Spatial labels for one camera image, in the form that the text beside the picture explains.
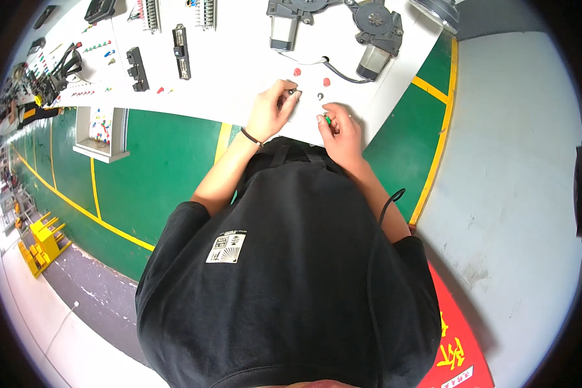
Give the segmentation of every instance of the yellow parts rack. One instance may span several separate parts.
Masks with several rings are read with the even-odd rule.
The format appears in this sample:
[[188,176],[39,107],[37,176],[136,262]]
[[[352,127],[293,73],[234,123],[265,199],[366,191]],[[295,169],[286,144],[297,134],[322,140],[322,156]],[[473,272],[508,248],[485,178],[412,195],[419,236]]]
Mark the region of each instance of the yellow parts rack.
[[30,268],[32,275],[37,278],[50,264],[54,261],[59,254],[61,254],[71,242],[65,244],[62,248],[58,248],[58,243],[64,238],[64,234],[59,232],[64,228],[63,223],[57,228],[52,228],[52,226],[58,222],[58,218],[54,217],[51,220],[43,223],[50,213],[47,213],[40,218],[39,221],[33,223],[30,226],[30,231],[32,236],[35,238],[35,243],[30,246],[30,249],[26,249],[23,242],[19,242],[17,246],[22,252],[22,257],[26,261],[26,264]]

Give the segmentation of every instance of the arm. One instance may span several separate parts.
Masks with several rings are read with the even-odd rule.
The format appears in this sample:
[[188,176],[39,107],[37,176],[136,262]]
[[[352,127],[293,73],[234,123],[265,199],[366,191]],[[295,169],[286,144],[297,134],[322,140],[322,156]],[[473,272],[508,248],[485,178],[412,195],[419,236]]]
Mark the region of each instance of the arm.
[[[328,110],[326,115],[331,119],[331,124],[328,125],[325,117],[317,116],[319,132],[323,137],[326,151],[329,157],[347,172],[349,179],[366,198],[375,218],[378,219],[390,195],[373,173],[369,163],[362,157],[362,128],[349,117],[349,113],[342,106],[326,104],[323,108]],[[407,222],[395,204],[388,206],[382,230],[391,243],[410,236]]]
[[[295,88],[297,84],[293,82],[278,80],[270,89],[259,94],[254,101],[246,132],[260,142],[277,134],[287,123],[300,97],[299,91],[288,95],[287,90]],[[205,175],[190,200],[205,206],[213,217],[231,202],[241,175],[258,149],[259,146],[242,133],[237,134],[233,143]]]
[[8,123],[9,124],[13,124],[13,121],[16,120],[16,114],[17,114],[16,101],[15,100],[11,100],[11,111],[8,114]]

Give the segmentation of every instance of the yellow line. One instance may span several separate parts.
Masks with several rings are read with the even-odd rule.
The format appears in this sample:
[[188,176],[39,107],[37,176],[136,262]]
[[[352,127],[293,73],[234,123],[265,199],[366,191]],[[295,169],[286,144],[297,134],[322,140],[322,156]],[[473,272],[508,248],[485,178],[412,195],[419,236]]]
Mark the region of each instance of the yellow line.
[[109,223],[107,223],[106,221],[101,221],[99,218],[97,218],[93,214],[89,213],[86,209],[84,209],[83,207],[79,206],[78,204],[76,204],[75,202],[73,202],[72,200],[70,200],[69,198],[67,198],[63,193],[61,193],[60,191],[58,191],[55,188],[53,188],[49,183],[47,183],[43,178],[41,178],[41,176],[39,174],[37,174],[37,172],[35,170],[33,170],[28,165],[28,163],[26,163],[26,161],[24,159],[22,159],[22,155],[20,155],[19,152],[17,152],[17,150],[15,149],[15,147],[13,147],[13,145],[11,145],[11,147],[13,148],[13,151],[16,152],[17,156],[19,156],[19,158],[22,160],[23,164],[26,165],[26,167],[28,167],[28,169],[30,170],[30,172],[32,174],[34,174],[37,177],[37,179],[41,183],[43,183],[45,185],[45,187],[47,187],[55,195],[57,195],[60,198],[62,198],[63,201],[65,201],[69,205],[73,206],[77,211],[79,211],[80,213],[84,214],[86,217],[90,218],[91,220],[97,222],[102,227],[110,230],[111,232],[114,232],[115,234],[119,235],[120,237],[123,237],[125,240],[130,240],[132,243],[134,243],[136,245],[139,245],[139,246],[141,246],[144,249],[147,249],[149,251],[153,251],[153,249],[155,249],[155,246],[153,246],[151,244],[148,244],[148,243],[145,243],[144,241],[141,241],[138,238],[135,238],[133,236],[130,236],[127,233],[123,232],[122,230],[116,229],[115,227],[113,227],[112,225],[110,225]]
[[52,165],[52,179],[54,179],[54,189],[56,189],[56,176],[54,176],[54,154],[52,152],[52,123],[54,120],[52,119],[53,117],[49,120],[49,162]]
[[37,170],[37,144],[35,143],[35,132],[32,131],[32,153],[35,157],[35,171]]
[[429,93],[433,97],[439,99],[444,104],[448,104],[448,97],[444,93],[442,93],[441,91],[436,89],[434,86],[430,85],[427,81],[425,81],[419,77],[414,77],[414,79],[411,80],[411,83],[418,86],[422,90],[426,91],[427,93]]
[[27,112],[24,112],[22,120],[28,119],[29,117],[33,116],[37,112],[36,108],[33,108]]
[[448,85],[448,100],[446,101],[446,110],[444,111],[444,120],[442,121],[442,131],[440,131],[440,138],[437,141],[436,153],[433,157],[433,162],[431,163],[431,168],[429,169],[429,175],[427,176],[427,181],[423,187],[423,191],[420,193],[420,198],[416,204],[416,208],[411,215],[410,223],[416,225],[420,213],[423,211],[423,207],[427,202],[429,197],[429,192],[433,187],[433,182],[435,181],[437,168],[442,160],[442,155],[444,154],[444,147],[446,146],[446,138],[448,137],[450,129],[450,118],[452,117],[452,108],[455,100],[455,90],[457,88],[457,66],[458,66],[458,42],[455,38],[452,39],[452,50],[450,51],[450,79]]
[[99,201],[97,200],[97,183],[95,182],[95,160],[91,158],[91,179],[93,181],[93,197],[95,198],[95,209],[97,209],[97,218],[101,220],[99,212]]
[[213,164],[217,163],[218,159],[222,156],[224,151],[228,148],[228,139],[231,138],[231,129],[233,129],[232,124],[227,124],[225,122],[220,126],[220,135],[218,136],[218,146],[215,149],[215,159]]

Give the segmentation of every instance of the black t-shirt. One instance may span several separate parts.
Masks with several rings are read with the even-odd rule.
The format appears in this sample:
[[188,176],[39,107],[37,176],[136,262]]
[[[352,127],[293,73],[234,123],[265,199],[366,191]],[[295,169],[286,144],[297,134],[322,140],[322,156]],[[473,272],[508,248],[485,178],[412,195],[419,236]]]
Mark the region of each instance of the black t-shirt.
[[421,241],[390,244],[343,175],[306,161],[258,171],[210,217],[170,215],[136,290],[138,336],[173,387],[259,387],[333,379],[377,384],[367,267],[383,385],[415,387],[441,326]]

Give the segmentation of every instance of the person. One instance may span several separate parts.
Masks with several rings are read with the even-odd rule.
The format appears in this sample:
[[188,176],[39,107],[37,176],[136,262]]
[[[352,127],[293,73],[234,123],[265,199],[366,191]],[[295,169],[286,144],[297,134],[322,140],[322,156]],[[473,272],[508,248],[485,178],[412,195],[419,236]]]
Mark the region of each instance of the person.
[[172,387],[415,387],[435,361],[423,245],[387,205],[357,121],[326,104],[325,149],[284,137],[260,147],[296,87],[278,80],[256,97],[146,264],[138,337]]
[[60,112],[62,108],[40,108],[34,102],[16,106],[16,101],[11,100],[10,112],[4,119],[0,119],[0,135],[8,135],[35,120],[54,117]]

